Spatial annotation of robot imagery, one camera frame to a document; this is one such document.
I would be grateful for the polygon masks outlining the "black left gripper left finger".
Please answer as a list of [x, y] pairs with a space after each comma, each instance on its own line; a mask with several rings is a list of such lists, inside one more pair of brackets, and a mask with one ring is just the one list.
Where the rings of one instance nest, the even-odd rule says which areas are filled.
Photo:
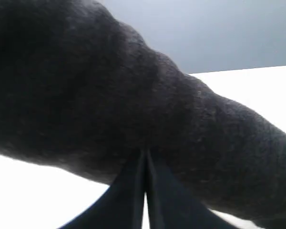
[[145, 153], [132, 153], [104, 194], [63, 229], [140, 229], [144, 206]]

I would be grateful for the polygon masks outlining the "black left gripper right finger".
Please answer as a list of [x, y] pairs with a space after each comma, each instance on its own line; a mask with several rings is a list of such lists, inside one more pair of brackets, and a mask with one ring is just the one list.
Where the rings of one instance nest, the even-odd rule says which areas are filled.
[[152, 229], [230, 229], [174, 178], [157, 153], [146, 151], [146, 194]]

